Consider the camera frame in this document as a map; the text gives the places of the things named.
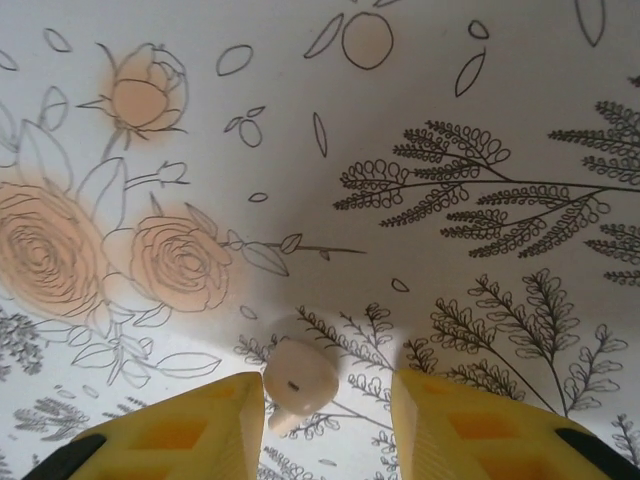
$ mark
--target leaf drawing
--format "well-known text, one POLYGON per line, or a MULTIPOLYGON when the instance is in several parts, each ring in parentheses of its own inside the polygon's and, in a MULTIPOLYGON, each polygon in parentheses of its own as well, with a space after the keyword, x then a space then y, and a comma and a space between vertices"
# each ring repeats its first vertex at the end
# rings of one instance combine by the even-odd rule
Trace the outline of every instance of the leaf drawing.
POLYGON ((73 171, 62 145, 51 133, 28 120, 21 124, 16 167, 27 185, 46 187, 47 180, 55 180, 64 192, 73 185, 73 171))
POLYGON ((49 47, 51 47, 55 52, 70 53, 73 51, 73 48, 67 39, 53 28, 45 28, 42 35, 44 37, 44 41, 47 42, 47 45, 49 45, 49 47))
POLYGON ((467 32, 476 40, 489 39, 489 30, 480 20, 472 20, 467 27, 467 32))
POLYGON ((402 280, 399 280, 397 278, 391 280, 391 288, 400 293, 409 293, 411 291, 402 280))
POLYGON ((304 58, 313 58, 317 55, 320 55, 327 48, 331 46, 333 41, 340 33, 340 29, 342 28, 342 23, 344 22, 344 13, 340 13, 333 17, 329 23, 324 27, 320 35, 314 40, 309 50, 303 55, 304 58))
POLYGON ((222 360, 208 353, 174 353, 160 360, 155 368, 167 377, 198 378, 210 375, 222 360))
MULTIPOLYGON (((12 153, 18 151, 16 122, 9 109, 2 102, 0 102, 0 145, 12 153)), ((4 160, 0 162, 2 162, 0 163, 0 167, 10 167, 14 164, 15 160, 11 159, 11 163, 6 164, 4 160)))
POLYGON ((89 416, 69 403, 50 397, 36 400, 33 408, 16 410, 13 416, 18 422, 17 430, 50 434, 41 438, 45 442, 73 438, 89 427, 89 416))
POLYGON ((269 195, 264 192, 256 192, 248 198, 251 203, 262 203, 266 202, 268 199, 269 195))
POLYGON ((10 72, 17 72, 20 70, 17 62, 11 57, 11 55, 3 50, 0 50, 0 68, 10 72))
POLYGON ((456 97, 462 96, 476 82, 484 66, 487 49, 482 49, 482 53, 474 55, 464 64, 458 78, 456 78, 455 94, 456 97))
POLYGON ((27 375, 40 373, 44 341, 29 318, 17 313, 9 315, 0 307, 0 382, 12 372, 12 366, 6 363, 9 359, 27 375))
POLYGON ((327 158, 327 132, 324 129, 324 124, 322 123, 320 115, 318 115, 316 112, 313 112, 313 130, 316 135, 318 148, 320 148, 320 153, 322 153, 322 156, 324 158, 327 158))
POLYGON ((574 0, 580 30, 589 45, 597 47, 607 26, 605 0, 574 0))
POLYGON ((263 106, 263 107, 255 107, 255 108, 252 108, 252 109, 250 109, 250 110, 248 110, 248 111, 247 111, 246 116, 247 116, 247 118, 254 118, 254 117, 257 117, 257 116, 258 116, 258 115, 260 115, 262 112, 264 112, 264 109, 265 109, 265 108, 267 108, 267 107, 264 107, 264 106, 263 106))
POLYGON ((271 247, 259 242, 250 242, 242 246, 241 252, 244 259, 254 267, 283 277, 289 276, 287 266, 271 247))
POLYGON ((258 319, 258 314, 256 314, 256 312, 254 312, 253 309, 251 309, 250 307, 247 307, 246 305, 240 306, 240 314, 247 320, 258 319))
POLYGON ((282 243, 280 244, 280 251, 285 255, 291 255, 296 251, 296 249, 300 245, 300 242, 302 242, 301 233, 288 235, 282 240, 282 243))
POLYGON ((216 73, 219 77, 233 75, 244 70, 253 59, 251 45, 234 45, 227 48, 216 61, 216 73))
POLYGON ((611 424, 620 430, 612 435, 616 447, 627 460, 640 467, 640 430, 634 430, 634 423, 626 414, 618 415, 611 424))
POLYGON ((374 8, 383 8, 386 6, 389 6, 393 3, 396 3, 400 0, 376 0, 376 2, 373 4, 374 8))
POLYGON ((122 224, 126 208, 127 167, 123 158, 112 158, 93 167, 78 187, 76 199, 91 206, 90 216, 100 221, 103 233, 122 224))
POLYGON ((69 100, 56 86, 47 89, 42 98, 38 125, 53 132, 62 126, 69 114, 69 100))

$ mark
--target rose drawing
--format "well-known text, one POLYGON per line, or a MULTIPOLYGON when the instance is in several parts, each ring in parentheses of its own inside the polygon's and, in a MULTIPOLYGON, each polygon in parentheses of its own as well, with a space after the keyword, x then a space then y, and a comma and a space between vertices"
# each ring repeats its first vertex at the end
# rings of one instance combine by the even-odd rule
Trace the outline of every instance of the rose drawing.
POLYGON ((149 132, 180 130, 176 125, 188 102, 184 65, 164 46, 152 43, 140 45, 118 65, 109 49, 98 45, 111 63, 111 91, 78 107, 99 109, 114 119, 115 132, 103 159, 123 133, 127 148, 132 133, 148 139, 149 132))
POLYGON ((216 240, 215 224, 189 207, 193 219, 148 217, 136 228, 116 230, 105 238, 104 252, 118 270, 106 282, 107 296, 111 291, 120 294, 114 295, 115 303, 138 311, 165 304, 180 312, 202 312, 223 302, 231 257, 216 240), (121 295, 123 288, 130 290, 123 287, 126 282, 145 300, 126 304, 121 295))
POLYGON ((0 183, 0 296, 33 313, 76 317, 103 300, 101 235, 52 182, 0 183))

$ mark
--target white plastic piece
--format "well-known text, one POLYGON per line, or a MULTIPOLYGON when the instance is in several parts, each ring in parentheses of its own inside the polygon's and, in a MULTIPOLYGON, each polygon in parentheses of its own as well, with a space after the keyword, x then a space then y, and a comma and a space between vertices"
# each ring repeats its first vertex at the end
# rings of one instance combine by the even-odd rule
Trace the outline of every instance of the white plastic piece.
POLYGON ((338 393, 338 373, 320 352, 301 342, 284 339, 269 357, 264 388, 276 403, 269 428, 287 435, 338 393))

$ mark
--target stem drawing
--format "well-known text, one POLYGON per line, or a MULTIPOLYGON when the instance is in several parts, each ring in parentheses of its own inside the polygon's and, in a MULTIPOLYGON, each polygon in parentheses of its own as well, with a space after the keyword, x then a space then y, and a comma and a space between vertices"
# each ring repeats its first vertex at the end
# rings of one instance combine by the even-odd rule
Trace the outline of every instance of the stem drawing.
POLYGON ((406 130, 408 143, 393 148, 393 153, 408 159, 409 165, 385 160, 356 162, 340 179, 345 189, 355 193, 335 202, 334 207, 391 209, 408 203, 411 195, 426 192, 410 208, 380 222, 391 228, 419 222, 467 202, 475 187, 483 187, 485 192, 495 189, 476 198, 483 209, 449 213, 447 219, 461 225, 443 228, 441 234, 485 241, 483 246, 469 251, 475 258, 514 250, 519 250, 520 258, 542 255, 569 241, 576 232, 599 223, 611 211, 605 197, 640 193, 640 113, 609 101, 598 102, 596 111, 611 128, 556 130, 549 138, 613 156, 583 159, 583 166, 600 181, 507 176, 500 171, 500 165, 511 158, 512 152, 491 132, 428 121, 426 128, 406 130), (417 165, 410 167, 410 162, 417 165), (422 167, 421 163, 430 165, 422 167))

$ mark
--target line drawing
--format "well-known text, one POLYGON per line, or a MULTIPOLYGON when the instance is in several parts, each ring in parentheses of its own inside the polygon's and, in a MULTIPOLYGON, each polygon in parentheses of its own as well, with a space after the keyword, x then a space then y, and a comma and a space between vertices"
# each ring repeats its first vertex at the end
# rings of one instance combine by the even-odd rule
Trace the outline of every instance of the line drawing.
POLYGON ((100 94, 77 108, 100 110, 113 119, 114 131, 101 161, 110 158, 123 135, 124 150, 128 150, 132 135, 149 140, 159 132, 186 133, 177 127, 189 104, 187 70, 182 62, 164 45, 143 43, 118 64, 105 45, 97 45, 111 65, 110 96, 100 94))
POLYGON ((640 431, 634 430, 634 423, 627 419, 626 414, 618 415, 611 424, 620 430, 620 433, 612 435, 615 446, 627 460, 640 467, 640 431))
POLYGON ((342 51, 362 70, 373 70, 382 65, 391 55, 394 41, 391 25, 377 13, 358 13, 342 30, 342 51))
MULTIPOLYGON (((373 5, 382 8, 398 0, 378 0, 373 5)), ((362 70, 374 70, 391 55, 395 39, 393 29, 385 17, 377 13, 360 12, 345 22, 345 14, 333 17, 303 55, 315 58, 341 35, 342 53, 347 60, 362 70)))
POLYGON ((251 108, 244 116, 232 118, 227 123, 227 126, 223 130, 223 133, 229 133, 236 127, 239 127, 238 134, 240 135, 240 139, 242 140, 242 142, 247 147, 259 147, 262 144, 262 130, 260 130, 260 127, 253 119, 264 112, 265 109, 265 106, 251 108))
POLYGON ((256 192, 249 197, 249 201, 251 203, 262 203, 266 202, 269 199, 269 195, 264 192, 256 192))
POLYGON ((69 100, 55 85, 47 89, 42 97, 38 126, 53 132, 62 126, 69 114, 69 100))
POLYGON ((388 5, 391 5, 392 3, 396 3, 399 2, 400 0, 376 0, 376 2, 373 4, 374 8, 383 8, 386 7, 388 5))
MULTIPOLYGON (((548 269, 525 275, 521 286, 521 291, 506 291, 484 274, 467 293, 475 303, 473 308, 463 308, 459 306, 462 302, 455 299, 439 298, 430 316, 431 331, 402 345, 403 367, 517 401, 528 400, 568 418, 600 408, 607 398, 613 398, 611 393, 620 390, 615 376, 623 370, 623 364, 617 356, 629 348, 628 343, 616 338, 607 325, 601 324, 595 331, 581 327, 562 280, 548 269), (485 313, 486 320, 479 318, 476 308, 485 313), (457 358, 464 359, 463 363, 438 369, 439 355, 452 349, 459 352, 457 358), (478 353, 484 358, 476 359, 478 353), (546 378, 550 388, 539 389, 540 378, 546 378)), ((378 429, 367 444, 380 450, 383 470, 395 472, 397 446, 390 422, 391 374, 395 366, 383 353, 383 346, 395 336, 391 311, 372 303, 366 307, 364 318, 341 312, 341 325, 325 322, 305 306, 296 311, 298 321, 309 332, 309 340, 325 349, 337 349, 341 357, 365 370, 352 373, 347 379, 362 396, 358 407, 334 401, 330 413, 316 413, 288 438, 304 436, 312 441, 340 430, 344 422, 365 422, 378 429), (384 416, 373 418, 360 413, 363 402, 377 405, 384 416)), ((245 363, 263 367, 280 340, 274 334, 270 342, 263 344, 241 335, 234 352, 244 357, 245 363)), ((271 408, 270 399, 266 398, 265 403, 267 409, 271 408)), ((614 423, 623 429, 623 434, 614 437, 617 447, 627 455, 637 453, 633 423, 626 417, 619 417, 619 423, 614 423)), ((386 477, 376 472, 374 478, 386 477)))
POLYGON ((356 162, 340 179, 345 189, 355 193, 335 202, 334 208, 390 209, 405 203, 404 194, 409 191, 425 192, 417 204, 380 222, 383 227, 399 227, 467 202, 470 190, 482 187, 484 194, 475 200, 481 208, 449 213, 447 219, 458 225, 443 228, 441 234, 487 242, 469 251, 474 258, 515 250, 520 258, 542 255, 569 241, 577 231, 598 224, 611 211, 611 205, 601 200, 603 194, 640 193, 634 186, 640 172, 640 113, 610 101, 597 102, 596 111, 611 125, 607 130, 556 130, 549 138, 613 156, 588 156, 582 161, 602 179, 600 182, 507 176, 500 166, 511 157, 511 151, 491 132, 428 121, 425 128, 406 130, 408 143, 393 148, 394 155, 408 159, 409 168, 385 160, 356 162), (525 206, 534 211, 520 213, 525 206))
POLYGON ((0 480, 16 480, 6 459, 7 457, 0 449, 0 480))
POLYGON ((246 305, 240 306, 240 314, 247 320, 258 319, 258 314, 256 314, 256 312, 254 312, 250 307, 247 307, 246 305))
POLYGON ((391 288, 400 293, 409 293, 411 291, 409 287, 407 287, 406 283, 397 278, 391 280, 391 288))
MULTIPOLYGON (((12 153, 18 152, 16 122, 9 109, 2 102, 0 102, 0 145, 12 153)), ((0 167, 11 167, 14 163, 15 160, 11 159, 10 163, 0 163, 0 167)))
MULTIPOLYGON (((631 264, 640 265, 640 228, 634 225, 608 224, 600 225, 600 231, 614 240, 587 240, 585 245, 593 251, 607 257, 631 264)), ((640 287, 640 269, 626 271, 609 271, 604 278, 618 285, 640 287)))
POLYGON ((320 35, 315 39, 309 50, 303 55, 304 58, 314 58, 324 52, 331 46, 333 41, 340 33, 342 24, 344 23, 344 13, 340 13, 333 17, 329 23, 322 29, 320 35))
POLYGON ((467 27, 467 32, 476 40, 488 40, 489 30, 480 20, 472 20, 467 27))
POLYGON ((226 77, 238 73, 249 66, 253 60, 251 45, 234 45, 227 48, 216 61, 216 73, 219 77, 226 77))
POLYGON ((458 78, 456 78, 455 94, 456 97, 464 95, 469 90, 476 80, 480 76, 482 67, 484 67, 484 61, 486 58, 487 49, 483 48, 482 52, 471 57, 467 63, 464 64, 458 78))
POLYGON ((584 38, 591 47, 597 47, 607 27, 605 0, 574 0, 574 5, 584 38))
POLYGON ((0 50, 0 68, 9 72, 17 72, 20 70, 18 62, 16 62, 7 52, 0 50))
POLYGON ((0 307, 0 339, 0 382, 6 382, 13 371, 12 365, 5 363, 8 361, 13 361, 27 375, 40 373, 43 358, 41 343, 44 340, 40 338, 33 321, 17 313, 9 315, 0 307))
POLYGON ((42 31, 42 36, 44 37, 44 41, 47 42, 47 45, 49 45, 53 51, 58 53, 73 52, 73 47, 71 47, 71 44, 67 39, 53 28, 45 28, 42 31))
POLYGON ((33 408, 21 408, 13 414, 16 430, 25 430, 50 435, 41 438, 44 442, 59 442, 73 438, 89 428, 89 416, 69 403, 45 397, 35 401, 33 408))
POLYGON ((317 112, 313 112, 313 131, 316 135, 316 142, 318 143, 320 153, 322 153, 324 158, 327 158, 327 131, 325 130, 322 119, 317 112))

